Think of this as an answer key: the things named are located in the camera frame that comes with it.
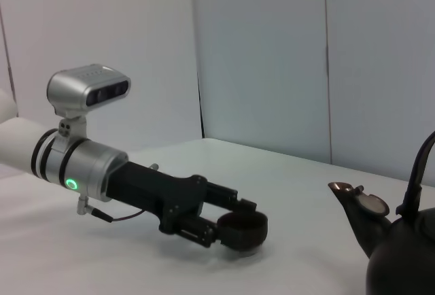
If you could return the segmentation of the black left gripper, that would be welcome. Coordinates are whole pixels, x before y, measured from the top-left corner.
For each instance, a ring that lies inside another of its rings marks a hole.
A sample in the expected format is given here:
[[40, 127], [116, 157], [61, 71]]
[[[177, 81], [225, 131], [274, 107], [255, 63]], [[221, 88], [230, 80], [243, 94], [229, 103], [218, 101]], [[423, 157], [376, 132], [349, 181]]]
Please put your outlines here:
[[159, 230], [176, 234], [209, 248], [221, 239], [218, 225], [199, 216], [203, 203], [231, 212], [255, 212], [257, 204], [238, 199], [236, 190], [219, 186], [200, 175], [173, 177], [128, 162], [110, 174], [107, 196], [121, 203], [154, 214]]

